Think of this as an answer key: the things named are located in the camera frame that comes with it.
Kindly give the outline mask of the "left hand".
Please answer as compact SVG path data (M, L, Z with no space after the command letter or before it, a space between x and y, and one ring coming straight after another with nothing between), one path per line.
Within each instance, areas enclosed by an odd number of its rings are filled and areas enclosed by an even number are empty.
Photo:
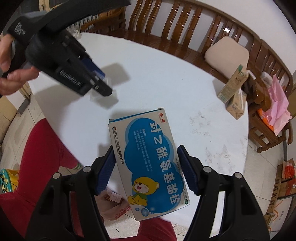
M6 34L1 39L1 70L7 72L11 64L11 45L14 38ZM1 77L1 95L11 95L23 85L39 76L40 71L34 66L27 69L17 69L8 74L7 78Z

